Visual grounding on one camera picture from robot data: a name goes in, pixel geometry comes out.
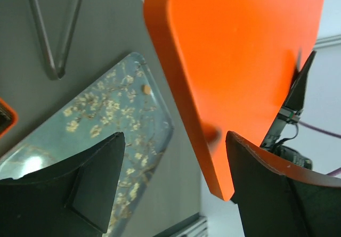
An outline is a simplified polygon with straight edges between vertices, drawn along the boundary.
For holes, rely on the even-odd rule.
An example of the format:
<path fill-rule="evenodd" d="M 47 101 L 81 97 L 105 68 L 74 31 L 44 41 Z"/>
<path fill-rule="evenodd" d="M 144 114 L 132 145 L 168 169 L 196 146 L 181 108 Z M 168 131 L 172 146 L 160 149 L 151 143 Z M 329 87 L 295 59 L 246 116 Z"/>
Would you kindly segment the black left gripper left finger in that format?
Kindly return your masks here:
<path fill-rule="evenodd" d="M 101 236 L 125 152 L 117 132 L 21 178 L 1 180 L 1 236 Z"/>

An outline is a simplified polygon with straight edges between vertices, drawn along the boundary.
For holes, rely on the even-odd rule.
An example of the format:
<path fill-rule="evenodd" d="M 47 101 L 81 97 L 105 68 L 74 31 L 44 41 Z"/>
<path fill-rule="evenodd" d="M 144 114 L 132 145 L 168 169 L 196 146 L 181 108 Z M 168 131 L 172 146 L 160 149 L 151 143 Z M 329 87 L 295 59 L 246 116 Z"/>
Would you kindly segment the orange box lid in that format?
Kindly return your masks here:
<path fill-rule="evenodd" d="M 144 0 L 146 27 L 210 192 L 234 193 L 225 146 L 260 145 L 309 56 L 324 0 Z"/>

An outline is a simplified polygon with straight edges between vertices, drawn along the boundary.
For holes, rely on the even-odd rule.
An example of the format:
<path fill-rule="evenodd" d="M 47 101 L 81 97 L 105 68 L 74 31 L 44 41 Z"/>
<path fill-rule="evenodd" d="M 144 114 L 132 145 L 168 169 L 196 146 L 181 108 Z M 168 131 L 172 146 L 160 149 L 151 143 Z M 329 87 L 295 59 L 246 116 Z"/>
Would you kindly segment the silver metal tongs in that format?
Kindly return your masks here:
<path fill-rule="evenodd" d="M 83 0 L 29 0 L 42 53 L 51 80 L 62 79 Z"/>

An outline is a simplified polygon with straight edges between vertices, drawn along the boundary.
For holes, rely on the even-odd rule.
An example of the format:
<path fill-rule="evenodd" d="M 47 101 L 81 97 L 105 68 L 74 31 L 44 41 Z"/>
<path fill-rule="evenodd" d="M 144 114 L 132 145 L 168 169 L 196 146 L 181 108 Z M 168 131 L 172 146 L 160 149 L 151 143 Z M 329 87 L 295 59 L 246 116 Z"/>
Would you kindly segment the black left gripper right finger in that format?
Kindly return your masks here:
<path fill-rule="evenodd" d="M 297 166 L 232 131 L 226 150 L 245 236 L 340 236 L 340 178 Z"/>

